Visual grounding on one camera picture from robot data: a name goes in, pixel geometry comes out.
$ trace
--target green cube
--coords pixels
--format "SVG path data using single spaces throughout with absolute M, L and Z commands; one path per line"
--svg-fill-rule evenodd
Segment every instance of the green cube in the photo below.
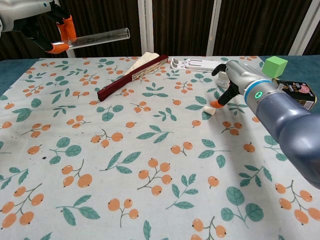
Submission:
M 265 60 L 262 72 L 270 78 L 277 78 L 283 74 L 288 61 L 277 56 Z

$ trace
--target gray robot arm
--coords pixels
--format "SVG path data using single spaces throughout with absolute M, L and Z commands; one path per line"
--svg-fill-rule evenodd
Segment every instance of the gray robot arm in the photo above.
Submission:
M 46 14 L 56 22 L 60 29 L 61 40 L 65 43 L 52 45 L 41 33 L 38 16 Z M 68 42 L 76 40 L 76 31 L 72 16 L 55 4 L 54 0 L 1 0 L 0 1 L 0 37 L 1 32 L 22 32 L 48 53 L 58 54 L 69 48 Z
M 320 115 L 308 112 L 278 90 L 270 78 L 250 66 L 228 61 L 219 65 L 212 75 L 219 71 L 226 72 L 230 86 L 210 104 L 221 108 L 236 95 L 243 95 L 291 163 L 310 184 L 320 189 Z

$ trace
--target tablecloth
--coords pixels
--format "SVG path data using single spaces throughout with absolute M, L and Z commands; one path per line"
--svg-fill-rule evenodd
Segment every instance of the tablecloth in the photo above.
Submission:
M 320 191 L 243 97 L 203 113 L 210 72 L 166 63 L 99 102 L 137 59 L 42 59 L 0 97 L 0 239 L 319 239 Z

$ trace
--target glass tube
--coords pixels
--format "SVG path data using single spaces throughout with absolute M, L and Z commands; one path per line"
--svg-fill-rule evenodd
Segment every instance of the glass tube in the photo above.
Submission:
M 126 40 L 129 38 L 130 38 L 130 31 L 126 27 L 126 28 L 121 28 L 117 30 L 97 33 L 93 35 L 80 36 L 76 38 L 75 42 L 59 41 L 59 42 L 54 42 L 52 44 L 59 45 L 59 44 L 66 43 L 69 45 L 69 49 L 77 49 L 77 48 L 98 45 L 98 44 L 105 44 L 105 43 L 110 43 L 110 42 L 115 42 L 120 40 Z

